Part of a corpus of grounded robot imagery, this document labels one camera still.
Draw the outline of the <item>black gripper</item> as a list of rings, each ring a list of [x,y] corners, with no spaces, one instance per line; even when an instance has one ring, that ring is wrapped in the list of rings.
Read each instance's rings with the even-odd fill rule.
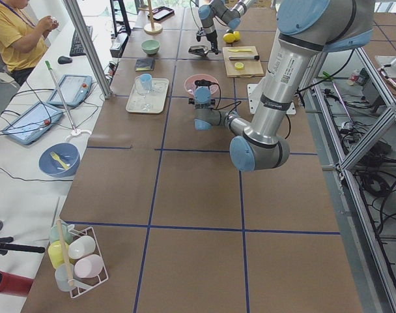
[[[206,33],[204,28],[200,28],[200,30],[196,32],[197,42],[200,42],[202,37],[206,37],[212,49],[218,49],[218,35],[216,31]]]
[[[212,81],[204,80],[204,79],[195,80],[194,84],[197,87],[208,87],[208,88],[210,88],[212,85],[218,85],[218,83],[216,83],[216,82],[212,82]]]

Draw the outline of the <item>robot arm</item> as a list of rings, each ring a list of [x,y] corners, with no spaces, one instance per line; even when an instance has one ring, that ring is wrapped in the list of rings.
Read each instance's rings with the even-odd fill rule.
[[[241,22],[241,18],[254,3],[252,0],[239,0],[232,8],[228,8],[224,1],[214,0],[208,5],[202,5],[198,9],[199,19],[202,27],[196,34],[197,41],[206,37],[210,42],[211,52],[219,53],[218,35],[214,25],[214,18],[219,18],[231,30],[235,30]]]
[[[290,153],[277,131],[313,56],[366,45],[373,33],[374,1],[282,1],[277,34],[252,121],[231,115],[230,157],[240,171],[277,168]]]

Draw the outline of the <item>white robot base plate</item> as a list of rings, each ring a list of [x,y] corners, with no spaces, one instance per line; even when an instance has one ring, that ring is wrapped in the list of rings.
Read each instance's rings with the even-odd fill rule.
[[[263,91],[262,85],[259,85],[258,83],[251,83],[247,85],[247,98],[249,103],[250,114],[254,115],[256,113],[261,99],[262,91]],[[275,108],[279,108],[282,111],[286,108],[287,109],[286,114],[288,115],[296,114],[296,108],[293,102],[276,101],[271,98],[268,98],[268,100],[270,101],[271,105]]]

